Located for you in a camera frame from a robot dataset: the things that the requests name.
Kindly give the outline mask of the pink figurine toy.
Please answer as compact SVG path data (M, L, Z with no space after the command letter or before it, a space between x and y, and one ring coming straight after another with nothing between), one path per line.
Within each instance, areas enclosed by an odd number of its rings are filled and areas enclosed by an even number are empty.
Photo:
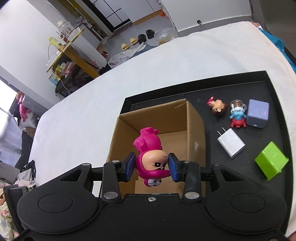
M135 168L147 187L159 186L163 178L171 175L166 169L169 155L163 150L158 132L152 127L143 128L133 142L138 151Z

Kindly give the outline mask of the cardboard box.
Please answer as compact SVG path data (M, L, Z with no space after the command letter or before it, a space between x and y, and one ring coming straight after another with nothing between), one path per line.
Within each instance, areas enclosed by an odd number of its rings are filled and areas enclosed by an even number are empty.
M159 130L158 137L163 150L174 153L180 161L196 162L201 168L206 165L206 141L204 122L194 107L186 100L173 101L144 108L118 117L113 133L108 161L124 161L130 152L138 156L134 140L140 130L152 127ZM159 186L147 187L134 167L129 182L119 182L121 198L128 194L177 193L182 197L184 183L174 182L171 176L162 179Z

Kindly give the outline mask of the white plug charger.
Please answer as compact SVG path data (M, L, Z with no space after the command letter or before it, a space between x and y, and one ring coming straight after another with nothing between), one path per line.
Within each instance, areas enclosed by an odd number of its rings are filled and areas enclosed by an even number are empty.
M245 143L232 128L229 128L228 130L222 128L222 131L223 132L217 131L219 135L217 141L228 154L230 159L232 159L244 149Z

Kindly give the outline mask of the green cube charger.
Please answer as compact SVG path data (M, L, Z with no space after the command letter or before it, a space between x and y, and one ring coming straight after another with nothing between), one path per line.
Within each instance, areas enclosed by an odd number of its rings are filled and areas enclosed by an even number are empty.
M289 158L282 153L274 142L270 142L254 161L269 181L282 172Z

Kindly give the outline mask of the purple cube charger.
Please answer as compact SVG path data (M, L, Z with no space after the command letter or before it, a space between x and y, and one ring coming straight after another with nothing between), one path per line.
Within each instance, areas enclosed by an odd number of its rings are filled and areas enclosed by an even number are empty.
M269 103L255 99L249 100L246 123L255 128L264 128L269 119Z

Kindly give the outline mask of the white table cloth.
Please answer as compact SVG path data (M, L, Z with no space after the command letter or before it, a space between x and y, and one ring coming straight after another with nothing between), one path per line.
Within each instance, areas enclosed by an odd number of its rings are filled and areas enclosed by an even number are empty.
M78 89L46 111L30 159L36 185L89 162L103 164L127 97L210 77L265 70L295 147L295 72L276 45L250 22L178 37L144 52Z

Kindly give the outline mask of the brown-haired doll figurine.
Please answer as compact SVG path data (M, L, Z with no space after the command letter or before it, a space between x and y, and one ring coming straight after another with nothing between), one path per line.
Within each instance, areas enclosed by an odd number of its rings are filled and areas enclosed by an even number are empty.
M207 101L207 105L211 109L211 113L215 116L223 116L227 111L227 103L223 102L220 99L216 99L215 97L210 97Z

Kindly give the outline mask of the blue and red figurine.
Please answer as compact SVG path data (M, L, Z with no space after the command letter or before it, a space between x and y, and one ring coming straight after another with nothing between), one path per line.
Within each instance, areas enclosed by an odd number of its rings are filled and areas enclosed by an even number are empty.
M231 120L231 128L240 128L240 127L246 127L246 119L247 115L245 112L247 111L247 105L243 103L240 99L236 99L230 102L230 113L229 116Z

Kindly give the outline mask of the yellow side table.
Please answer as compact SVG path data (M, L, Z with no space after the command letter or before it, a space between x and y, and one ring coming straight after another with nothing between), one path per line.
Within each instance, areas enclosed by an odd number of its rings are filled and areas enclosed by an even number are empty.
M76 65L78 65L81 69L83 69L89 76L91 76L93 79L97 78L99 76L99 73L94 69L94 67L87 63L85 60L83 60L72 48L72 44L74 41L83 33L83 31L86 28L82 28L77 35L69 41L67 44L63 45L63 48L58 48L59 54L57 57L53 60L53 62L48 65L48 68L46 72L48 73L51 69L54 71L53 66L57 63L57 61L61 58L63 54L65 54L67 57L69 57Z

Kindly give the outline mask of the yellow slipper right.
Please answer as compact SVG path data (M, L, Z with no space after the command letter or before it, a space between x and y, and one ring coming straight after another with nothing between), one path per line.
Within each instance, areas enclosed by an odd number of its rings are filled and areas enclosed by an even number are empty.
M137 38L130 38L130 43L132 44L132 45L135 45L135 44L137 44L138 43L138 39Z

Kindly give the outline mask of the black slipper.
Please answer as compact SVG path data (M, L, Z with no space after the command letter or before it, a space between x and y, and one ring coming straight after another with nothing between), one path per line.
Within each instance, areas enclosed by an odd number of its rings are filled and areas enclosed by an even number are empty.
M147 38L146 38L145 34L140 34L140 35L138 35L137 38L138 38L138 43L139 44L145 43L147 41Z
M151 29L146 30L145 33L146 33L148 39L152 39L154 37L154 35L155 35L155 32L153 30L151 30Z

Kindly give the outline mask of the clear plastic bag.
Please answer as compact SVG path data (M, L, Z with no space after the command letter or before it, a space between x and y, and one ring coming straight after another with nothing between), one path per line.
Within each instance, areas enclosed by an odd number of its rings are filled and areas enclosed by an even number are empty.
M174 28L162 28L156 31L154 37L158 44L161 45L177 38L178 34Z

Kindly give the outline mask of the black slipper right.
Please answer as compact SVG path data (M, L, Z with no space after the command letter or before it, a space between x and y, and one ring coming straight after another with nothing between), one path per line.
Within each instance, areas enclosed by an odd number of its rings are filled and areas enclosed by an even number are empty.
M145 33L146 33L148 39L152 39L154 37L154 35L155 35L155 32L153 30L151 30L151 29L146 30Z

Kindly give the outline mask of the glass jar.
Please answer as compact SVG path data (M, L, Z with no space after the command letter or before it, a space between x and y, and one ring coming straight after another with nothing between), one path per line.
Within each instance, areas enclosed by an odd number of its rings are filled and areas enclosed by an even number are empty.
M57 26L59 28L59 32L62 33L65 37L69 37L74 30L74 27L69 21L60 20L57 23Z

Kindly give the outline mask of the teal cloth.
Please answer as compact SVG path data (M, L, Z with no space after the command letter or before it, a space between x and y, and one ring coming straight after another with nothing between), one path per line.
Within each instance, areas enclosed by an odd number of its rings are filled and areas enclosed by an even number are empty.
M291 68L293 69L294 73L296 73L296 66L295 66L295 57L293 54L285 47L284 41L280 38L272 35L271 33L267 32L262 28L259 23L252 22L252 24L260 30L275 46L276 48L283 54L286 60L289 62Z

